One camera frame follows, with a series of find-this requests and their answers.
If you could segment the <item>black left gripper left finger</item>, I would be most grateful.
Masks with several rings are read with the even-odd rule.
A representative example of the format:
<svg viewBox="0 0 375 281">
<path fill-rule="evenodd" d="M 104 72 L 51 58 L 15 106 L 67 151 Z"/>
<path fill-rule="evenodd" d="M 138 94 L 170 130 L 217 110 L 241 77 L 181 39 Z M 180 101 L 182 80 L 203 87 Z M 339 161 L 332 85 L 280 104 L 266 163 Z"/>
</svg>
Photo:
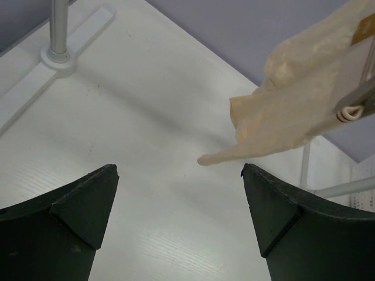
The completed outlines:
<svg viewBox="0 0 375 281">
<path fill-rule="evenodd" d="M 117 192 L 117 166 L 1 209 L 1 280 L 88 280 Z"/>
</svg>

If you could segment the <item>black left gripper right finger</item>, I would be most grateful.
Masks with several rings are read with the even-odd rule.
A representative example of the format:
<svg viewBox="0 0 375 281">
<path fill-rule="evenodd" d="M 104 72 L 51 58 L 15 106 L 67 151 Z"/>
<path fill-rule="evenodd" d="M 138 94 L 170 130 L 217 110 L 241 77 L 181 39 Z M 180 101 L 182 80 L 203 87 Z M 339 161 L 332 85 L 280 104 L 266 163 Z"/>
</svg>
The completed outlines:
<svg viewBox="0 0 375 281">
<path fill-rule="evenodd" d="M 374 214 L 288 184 L 254 164 L 241 172 L 272 280 L 373 280 Z"/>
</svg>

